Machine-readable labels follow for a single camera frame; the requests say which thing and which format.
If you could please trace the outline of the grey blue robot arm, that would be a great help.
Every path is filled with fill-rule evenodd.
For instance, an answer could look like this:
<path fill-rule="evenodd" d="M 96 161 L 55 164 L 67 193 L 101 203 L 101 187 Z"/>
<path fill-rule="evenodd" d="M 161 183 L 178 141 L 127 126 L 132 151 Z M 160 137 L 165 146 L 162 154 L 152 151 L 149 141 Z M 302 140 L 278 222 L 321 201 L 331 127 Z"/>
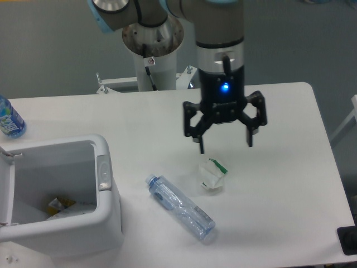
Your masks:
<path fill-rule="evenodd" d="M 202 143 L 213 124 L 240 121 L 247 128 L 247 144 L 267 124 L 261 92 L 244 94 L 243 1 L 89 1 L 103 32 L 122 31 L 127 49 L 137 55 L 141 90 L 161 90 L 176 84 L 176 68 L 163 59 L 180 47 L 180 20 L 195 30 L 201 101 L 184 102 L 184 134 Z"/>

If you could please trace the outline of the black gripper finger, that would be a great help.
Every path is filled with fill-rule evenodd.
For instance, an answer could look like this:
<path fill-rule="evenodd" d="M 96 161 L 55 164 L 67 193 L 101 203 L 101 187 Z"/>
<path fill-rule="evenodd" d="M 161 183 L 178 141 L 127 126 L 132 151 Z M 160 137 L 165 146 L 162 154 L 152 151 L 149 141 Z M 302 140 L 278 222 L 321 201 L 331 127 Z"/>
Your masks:
<path fill-rule="evenodd" d="M 203 135 L 218 123 L 220 111 L 216 107 L 206 107 L 202 103 L 183 102 L 184 110 L 184 135 L 191 137 L 193 142 L 199 144 L 201 154 L 205 153 Z"/>
<path fill-rule="evenodd" d="M 266 103 L 263 94 L 255 91 L 246 97 L 246 106 L 251 105 L 255 108 L 255 117 L 249 117 L 244 111 L 239 113 L 239 120 L 246 125 L 246 141 L 249 147 L 253 146 L 253 136 L 258 132 L 260 126 L 267 124 Z"/>

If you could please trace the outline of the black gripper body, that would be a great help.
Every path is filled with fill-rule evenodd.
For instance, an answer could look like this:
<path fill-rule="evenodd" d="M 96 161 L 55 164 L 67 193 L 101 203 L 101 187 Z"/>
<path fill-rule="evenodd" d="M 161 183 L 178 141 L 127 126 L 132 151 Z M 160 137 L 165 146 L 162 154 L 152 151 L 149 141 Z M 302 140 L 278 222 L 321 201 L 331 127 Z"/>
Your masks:
<path fill-rule="evenodd" d="M 244 67 L 225 73 L 199 70 L 200 110 L 205 123 L 244 121 L 247 99 L 244 95 Z"/>

